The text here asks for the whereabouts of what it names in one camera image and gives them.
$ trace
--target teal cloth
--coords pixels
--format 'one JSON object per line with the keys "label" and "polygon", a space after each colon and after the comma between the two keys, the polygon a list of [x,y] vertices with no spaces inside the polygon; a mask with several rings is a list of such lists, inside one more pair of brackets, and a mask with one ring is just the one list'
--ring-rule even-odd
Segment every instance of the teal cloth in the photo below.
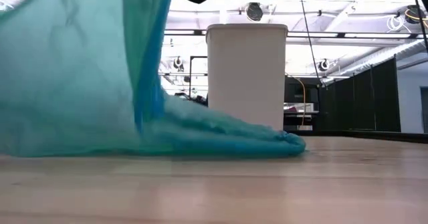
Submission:
{"label": "teal cloth", "polygon": [[0,152],[294,156],[304,141],[168,96],[171,0],[27,0],[0,16]]}

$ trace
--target black wall panel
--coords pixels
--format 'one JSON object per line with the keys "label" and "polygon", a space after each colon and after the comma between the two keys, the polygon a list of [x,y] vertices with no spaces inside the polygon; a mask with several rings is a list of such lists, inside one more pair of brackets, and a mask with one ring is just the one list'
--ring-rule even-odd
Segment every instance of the black wall panel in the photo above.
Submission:
{"label": "black wall panel", "polygon": [[336,115],[339,130],[354,128],[354,90],[353,79],[336,82]]}
{"label": "black wall panel", "polygon": [[376,130],[400,132],[399,93],[395,59],[372,69]]}
{"label": "black wall panel", "polygon": [[400,132],[395,59],[320,89],[317,130]]}
{"label": "black wall panel", "polygon": [[375,105],[371,88],[370,71],[354,77],[355,130],[375,130]]}

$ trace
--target wooden surface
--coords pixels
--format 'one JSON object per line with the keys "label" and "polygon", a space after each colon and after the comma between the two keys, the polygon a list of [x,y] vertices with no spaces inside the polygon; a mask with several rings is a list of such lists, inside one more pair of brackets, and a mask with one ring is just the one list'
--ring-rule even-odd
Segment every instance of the wooden surface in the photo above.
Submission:
{"label": "wooden surface", "polygon": [[306,140],[284,160],[0,157],[0,223],[428,222],[428,144]]}

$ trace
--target white plastic bin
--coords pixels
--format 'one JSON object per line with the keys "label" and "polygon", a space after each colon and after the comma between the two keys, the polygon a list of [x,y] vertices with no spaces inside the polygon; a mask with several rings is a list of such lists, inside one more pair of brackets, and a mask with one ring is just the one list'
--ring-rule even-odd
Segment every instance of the white plastic bin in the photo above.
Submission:
{"label": "white plastic bin", "polygon": [[282,24],[209,26],[209,107],[282,130],[286,35]]}

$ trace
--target light fixture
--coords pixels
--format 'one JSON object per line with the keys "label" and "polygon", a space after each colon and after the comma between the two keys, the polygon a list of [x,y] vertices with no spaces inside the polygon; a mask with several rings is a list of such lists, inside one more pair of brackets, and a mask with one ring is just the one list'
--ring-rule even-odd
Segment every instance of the light fixture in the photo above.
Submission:
{"label": "light fixture", "polygon": [[183,66],[183,61],[180,59],[180,56],[174,59],[174,68],[176,68],[178,72],[185,71],[185,67]]}
{"label": "light fixture", "polygon": [[327,71],[328,67],[330,67],[330,62],[327,59],[323,59],[321,62],[318,63],[318,69],[321,72]]}
{"label": "light fixture", "polygon": [[249,3],[247,7],[247,18],[251,21],[260,21],[263,17],[260,3]]}

